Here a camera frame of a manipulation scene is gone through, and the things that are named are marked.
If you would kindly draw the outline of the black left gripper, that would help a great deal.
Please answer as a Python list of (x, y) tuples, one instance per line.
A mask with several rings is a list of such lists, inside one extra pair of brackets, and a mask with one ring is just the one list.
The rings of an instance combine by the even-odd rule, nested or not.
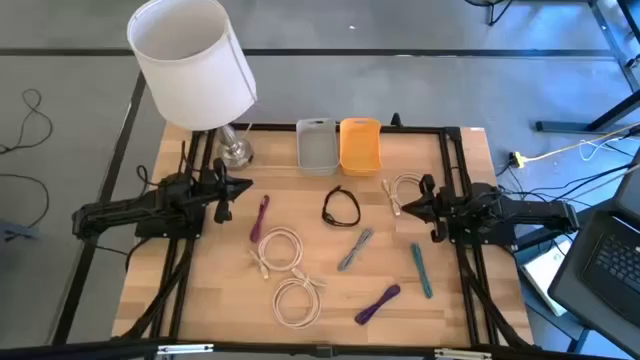
[(214, 221), (218, 224), (223, 224), (232, 218), (229, 201), (234, 202), (253, 185), (251, 179), (229, 180), (226, 165), (221, 158), (215, 158), (210, 167), (201, 171), (200, 183), (204, 193), (217, 201)]

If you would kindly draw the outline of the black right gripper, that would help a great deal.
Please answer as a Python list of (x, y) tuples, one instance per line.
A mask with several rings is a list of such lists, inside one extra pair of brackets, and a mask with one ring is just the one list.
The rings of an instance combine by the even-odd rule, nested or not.
[(425, 223), (432, 223), (434, 229), (431, 231), (431, 239), (434, 243), (440, 243), (448, 237), (448, 226), (443, 220), (448, 214), (445, 209), (440, 194), (435, 194), (435, 180), (432, 175), (425, 174), (419, 183), (422, 197), (409, 202), (401, 207), (402, 211), (423, 220)]

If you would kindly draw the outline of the white shade chrome table lamp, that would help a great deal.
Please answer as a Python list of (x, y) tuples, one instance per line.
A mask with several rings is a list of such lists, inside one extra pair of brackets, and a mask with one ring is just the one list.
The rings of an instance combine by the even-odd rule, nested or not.
[(230, 123), (258, 100), (254, 75), (217, 0), (149, 0), (127, 25), (127, 40), (159, 113), (192, 131), (214, 129), (227, 168), (254, 151)]

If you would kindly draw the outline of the black open laptop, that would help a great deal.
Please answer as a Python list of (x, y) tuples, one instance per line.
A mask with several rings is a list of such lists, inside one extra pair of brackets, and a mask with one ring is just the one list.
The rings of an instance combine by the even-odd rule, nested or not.
[(640, 149), (631, 165), (614, 196), (587, 212), (548, 294), (640, 360)]

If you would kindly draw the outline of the black metal desk frame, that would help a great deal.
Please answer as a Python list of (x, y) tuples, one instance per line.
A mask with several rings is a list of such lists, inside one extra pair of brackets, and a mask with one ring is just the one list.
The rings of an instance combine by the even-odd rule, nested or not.
[[(597, 0), (588, 0), (587, 3), (632, 93), (590, 123), (538, 121), (535, 123), (535, 130), (538, 132), (605, 134), (618, 130), (623, 131), (624, 126), (617, 125), (617, 122), (640, 108), (640, 80), (632, 72), (631, 60), (624, 58), (622, 48), (618, 44), (604, 13), (597, 5)], [(615, 0), (615, 3), (620, 7), (623, 19), (630, 27), (632, 37), (640, 43), (640, 0)]]

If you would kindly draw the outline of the silver metal frame bracket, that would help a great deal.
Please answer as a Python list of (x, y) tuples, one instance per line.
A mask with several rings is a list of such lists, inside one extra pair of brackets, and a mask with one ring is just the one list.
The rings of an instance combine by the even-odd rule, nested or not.
[(199, 354), (214, 351), (213, 344), (174, 344), (160, 345), (157, 348), (158, 356), (173, 356), (182, 354)]
[(486, 352), (439, 348), (434, 350), (434, 360), (493, 360), (493, 357)]

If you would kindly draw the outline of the grey plastic bin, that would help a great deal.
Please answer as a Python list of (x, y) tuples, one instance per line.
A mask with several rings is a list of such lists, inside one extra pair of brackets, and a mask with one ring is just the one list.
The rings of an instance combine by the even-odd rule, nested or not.
[(307, 176), (331, 176), (339, 167), (336, 122), (329, 118), (296, 123), (299, 170)]

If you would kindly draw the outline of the orange plastic bin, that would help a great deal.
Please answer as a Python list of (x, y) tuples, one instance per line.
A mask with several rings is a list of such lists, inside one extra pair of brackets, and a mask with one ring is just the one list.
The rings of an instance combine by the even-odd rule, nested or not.
[(380, 132), (374, 118), (346, 118), (339, 127), (339, 161), (348, 176), (374, 176), (381, 168)]

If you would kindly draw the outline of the white flat box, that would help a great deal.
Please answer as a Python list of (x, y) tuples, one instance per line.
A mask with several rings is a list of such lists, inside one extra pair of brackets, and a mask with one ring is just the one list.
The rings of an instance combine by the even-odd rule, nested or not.
[(563, 240), (555, 243), (546, 253), (530, 260), (520, 267), (524, 276), (529, 280), (535, 291), (541, 296), (544, 303), (556, 316), (564, 315), (567, 310), (549, 296), (549, 288), (553, 278), (568, 253), (572, 242)]

